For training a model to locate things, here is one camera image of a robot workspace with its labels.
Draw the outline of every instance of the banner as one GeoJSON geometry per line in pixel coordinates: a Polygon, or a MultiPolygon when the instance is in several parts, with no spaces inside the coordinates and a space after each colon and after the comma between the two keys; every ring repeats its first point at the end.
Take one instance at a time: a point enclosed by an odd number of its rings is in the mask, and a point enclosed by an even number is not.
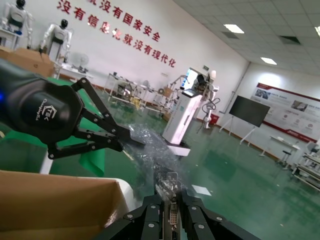
{"type": "Polygon", "coordinates": [[[270,107],[264,124],[304,142],[320,139],[320,99],[259,83],[251,100],[270,107]]]}

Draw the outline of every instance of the ceiling light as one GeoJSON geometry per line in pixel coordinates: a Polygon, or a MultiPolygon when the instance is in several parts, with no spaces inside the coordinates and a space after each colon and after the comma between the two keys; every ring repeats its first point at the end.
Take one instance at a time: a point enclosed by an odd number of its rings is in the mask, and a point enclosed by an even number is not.
{"type": "Polygon", "coordinates": [[[319,37],[320,37],[320,26],[316,26],[315,27],[316,32],[318,33],[319,37]]]}
{"type": "Polygon", "coordinates": [[[235,24],[224,24],[224,26],[229,29],[231,32],[235,33],[235,34],[244,34],[245,32],[242,31],[240,29],[240,27],[238,27],[235,24]]]}
{"type": "Polygon", "coordinates": [[[261,57],[261,59],[267,64],[277,65],[277,63],[273,61],[271,58],[261,57]]]}

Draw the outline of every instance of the ceiling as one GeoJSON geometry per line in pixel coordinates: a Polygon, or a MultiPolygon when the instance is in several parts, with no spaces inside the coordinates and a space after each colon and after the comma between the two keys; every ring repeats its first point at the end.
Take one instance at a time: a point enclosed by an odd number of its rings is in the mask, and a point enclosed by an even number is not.
{"type": "Polygon", "coordinates": [[[173,0],[231,48],[253,63],[273,59],[276,68],[320,75],[320,0],[173,0]],[[226,37],[224,24],[244,34],[226,37]],[[301,45],[283,44],[295,36],[301,45]]]}

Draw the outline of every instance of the easel stand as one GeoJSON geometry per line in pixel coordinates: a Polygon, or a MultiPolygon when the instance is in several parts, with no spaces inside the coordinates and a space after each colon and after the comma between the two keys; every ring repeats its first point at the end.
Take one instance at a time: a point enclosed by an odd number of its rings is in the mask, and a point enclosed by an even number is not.
{"type": "Polygon", "coordinates": [[[229,130],[229,136],[230,136],[231,133],[232,133],[233,125],[234,125],[234,116],[232,116],[231,118],[229,118],[228,121],[225,122],[225,124],[220,128],[219,133],[221,133],[221,131],[222,131],[223,129],[225,129],[226,126],[227,126],[229,123],[231,123],[231,124],[230,124],[230,130],[229,130]]]}
{"type": "Polygon", "coordinates": [[[248,147],[250,146],[251,135],[255,131],[255,129],[256,129],[256,126],[254,126],[252,130],[247,135],[245,135],[244,138],[241,139],[240,145],[243,143],[244,140],[246,140],[247,137],[250,137],[248,140],[248,147]]]}

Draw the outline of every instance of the black screen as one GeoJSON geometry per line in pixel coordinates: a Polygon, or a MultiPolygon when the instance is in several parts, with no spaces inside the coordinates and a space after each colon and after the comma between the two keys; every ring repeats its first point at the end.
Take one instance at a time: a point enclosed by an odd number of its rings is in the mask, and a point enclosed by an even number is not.
{"type": "Polygon", "coordinates": [[[242,96],[237,96],[229,113],[252,125],[260,127],[269,109],[269,106],[242,96]]]}

